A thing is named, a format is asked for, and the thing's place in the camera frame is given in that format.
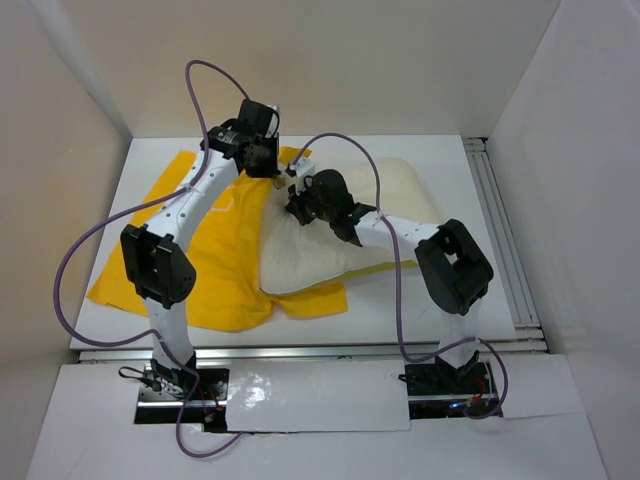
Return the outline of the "cream white pillow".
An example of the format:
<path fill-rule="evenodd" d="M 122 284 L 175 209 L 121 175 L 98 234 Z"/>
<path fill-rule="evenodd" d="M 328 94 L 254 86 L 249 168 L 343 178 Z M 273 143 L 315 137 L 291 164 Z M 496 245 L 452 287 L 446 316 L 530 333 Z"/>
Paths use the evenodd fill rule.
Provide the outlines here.
<path fill-rule="evenodd" d="M 439 224 L 441 218 L 417 172 L 404 159 L 375 161 L 384 213 Z M 340 240 L 328 223 L 302 226 L 285 210 L 287 190 L 271 187 L 261 217 L 259 284 L 268 294 L 288 295 L 335 282 L 349 272 L 371 272 L 393 261 L 391 248 L 358 247 Z"/>

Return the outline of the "yellow printed pillowcase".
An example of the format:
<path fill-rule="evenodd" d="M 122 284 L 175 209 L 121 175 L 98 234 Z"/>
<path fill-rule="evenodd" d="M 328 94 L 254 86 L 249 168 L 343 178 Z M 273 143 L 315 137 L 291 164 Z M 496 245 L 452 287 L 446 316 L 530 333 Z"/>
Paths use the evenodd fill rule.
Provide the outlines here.
<path fill-rule="evenodd" d="M 177 189 L 196 154 L 180 151 L 144 198 L 155 200 Z M 192 237 L 187 256 L 197 271 L 194 289 L 186 300 L 189 326 L 238 332 L 264 324 L 274 307 L 297 318 L 314 318 L 348 311 L 342 283 L 313 287 L 302 293 L 271 295 L 261 291 L 261 214 L 272 189 L 271 181 L 245 174 L 215 201 Z M 89 289 L 95 304 L 146 316 L 143 300 L 125 274 L 121 246 Z"/>

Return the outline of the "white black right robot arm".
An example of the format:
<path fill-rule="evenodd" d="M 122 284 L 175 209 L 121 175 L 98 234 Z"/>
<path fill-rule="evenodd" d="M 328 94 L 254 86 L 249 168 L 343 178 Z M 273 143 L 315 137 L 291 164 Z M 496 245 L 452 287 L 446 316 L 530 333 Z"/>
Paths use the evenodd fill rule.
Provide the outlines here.
<path fill-rule="evenodd" d="M 300 173 L 285 170 L 286 211 L 301 225 L 326 222 L 340 240 L 393 253 L 397 267 L 417 263 L 431 300 L 442 318 L 435 377 L 444 390 L 460 394 L 472 383 L 478 363 L 479 301 L 494 270 L 466 226 L 455 219 L 442 225 L 421 223 L 380 212 L 353 199 L 336 170 Z"/>

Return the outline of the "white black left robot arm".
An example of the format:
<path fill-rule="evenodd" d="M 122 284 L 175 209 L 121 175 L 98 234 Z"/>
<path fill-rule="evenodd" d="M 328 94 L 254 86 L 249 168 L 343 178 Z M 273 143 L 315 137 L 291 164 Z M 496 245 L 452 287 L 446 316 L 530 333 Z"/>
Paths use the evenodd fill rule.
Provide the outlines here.
<path fill-rule="evenodd" d="M 278 106 L 244 100 L 237 117 L 208 131 L 176 197 L 143 225 L 127 225 L 121 232 L 127 279 L 155 332 L 153 377 L 176 399 L 189 397 L 198 383 L 186 319 L 197 273 L 187 250 L 215 201 L 236 179 L 278 175 L 279 125 Z"/>

